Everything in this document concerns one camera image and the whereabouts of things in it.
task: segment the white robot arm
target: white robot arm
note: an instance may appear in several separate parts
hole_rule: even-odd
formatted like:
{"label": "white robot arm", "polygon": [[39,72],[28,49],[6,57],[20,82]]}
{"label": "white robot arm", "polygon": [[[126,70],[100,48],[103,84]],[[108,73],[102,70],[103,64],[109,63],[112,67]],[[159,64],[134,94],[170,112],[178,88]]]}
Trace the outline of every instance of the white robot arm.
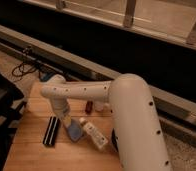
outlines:
{"label": "white robot arm", "polygon": [[114,81],[66,83],[56,75],[42,87],[54,113],[65,116],[67,98],[109,102],[124,171],[172,171],[154,101],[147,83],[134,74]]}

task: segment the white bottle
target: white bottle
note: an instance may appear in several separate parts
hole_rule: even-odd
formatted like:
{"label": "white bottle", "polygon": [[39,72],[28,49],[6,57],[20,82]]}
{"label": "white bottle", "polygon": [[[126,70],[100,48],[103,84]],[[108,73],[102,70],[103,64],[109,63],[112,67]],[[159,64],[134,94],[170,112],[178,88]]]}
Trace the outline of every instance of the white bottle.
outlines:
{"label": "white bottle", "polygon": [[94,126],[91,122],[88,122],[85,118],[79,119],[83,130],[91,137],[95,146],[102,150],[107,144],[107,138],[98,130],[96,126]]}

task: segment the wooden table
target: wooden table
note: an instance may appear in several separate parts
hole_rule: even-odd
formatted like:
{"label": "wooden table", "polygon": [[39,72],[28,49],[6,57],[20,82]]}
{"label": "wooden table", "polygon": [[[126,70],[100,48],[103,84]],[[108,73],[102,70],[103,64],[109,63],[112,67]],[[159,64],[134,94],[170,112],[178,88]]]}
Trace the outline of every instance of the wooden table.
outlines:
{"label": "wooden table", "polygon": [[[40,88],[39,82],[33,85],[4,171],[121,171],[118,153],[111,143],[103,152],[98,151],[87,136],[73,143],[63,126],[55,147],[47,148],[42,144],[49,118],[54,114],[49,101],[41,97]],[[88,116],[84,112],[85,101],[69,100],[69,103],[73,118],[86,117],[110,140],[113,125],[109,109]]]}

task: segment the cable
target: cable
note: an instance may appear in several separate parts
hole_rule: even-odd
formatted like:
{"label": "cable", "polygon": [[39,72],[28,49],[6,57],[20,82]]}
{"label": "cable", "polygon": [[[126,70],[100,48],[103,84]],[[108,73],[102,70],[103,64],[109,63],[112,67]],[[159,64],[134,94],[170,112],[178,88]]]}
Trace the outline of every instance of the cable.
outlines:
{"label": "cable", "polygon": [[[18,66],[16,66],[13,70],[12,70],[12,76],[17,77],[19,79],[15,80],[14,82],[18,82],[20,80],[23,79],[23,77],[27,74],[31,74],[36,72],[37,68],[36,68],[36,60],[29,60],[27,59],[27,56],[32,52],[32,47],[31,46],[27,46],[23,51],[22,51],[22,63]],[[31,65],[32,67],[26,70],[26,65]]]}
{"label": "cable", "polygon": [[38,61],[37,59],[29,59],[29,54],[32,53],[32,47],[27,46],[21,54],[22,63],[13,68],[12,70],[12,76],[18,78],[17,80],[13,82],[18,82],[23,79],[24,76],[27,74],[32,74],[36,71],[38,71],[38,77],[41,80],[42,73],[56,73],[56,71],[52,68],[49,68],[45,64],[43,64],[41,61]]}

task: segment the black chair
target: black chair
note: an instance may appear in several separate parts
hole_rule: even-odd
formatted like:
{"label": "black chair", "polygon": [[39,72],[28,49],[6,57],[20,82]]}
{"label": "black chair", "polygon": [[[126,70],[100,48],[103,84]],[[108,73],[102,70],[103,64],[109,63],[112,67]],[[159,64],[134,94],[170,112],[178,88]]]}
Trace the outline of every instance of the black chair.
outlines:
{"label": "black chair", "polygon": [[16,109],[11,108],[13,101],[22,99],[23,93],[0,74],[0,153],[6,158],[10,143],[8,138],[14,134],[16,129],[9,128],[13,120],[19,120],[21,114],[19,110],[26,104],[22,101]]}

